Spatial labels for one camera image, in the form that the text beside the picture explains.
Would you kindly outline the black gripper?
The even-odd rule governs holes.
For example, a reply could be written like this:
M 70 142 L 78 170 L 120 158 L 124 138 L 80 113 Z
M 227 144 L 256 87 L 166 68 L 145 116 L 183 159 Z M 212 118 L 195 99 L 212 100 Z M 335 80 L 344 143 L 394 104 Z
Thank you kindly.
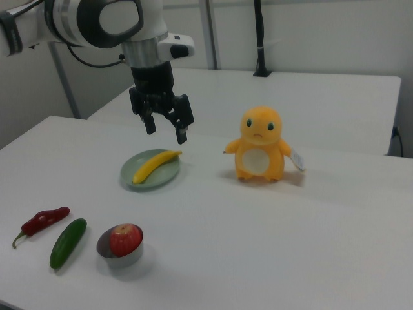
M 175 126 L 177 143 L 187 141 L 188 126 L 194 122 L 189 98 L 173 92 L 174 77 L 169 61 L 150 68 L 132 68 L 134 87 L 129 90 L 132 112 L 145 124 L 146 133 L 156 132 L 153 113 L 163 115 Z

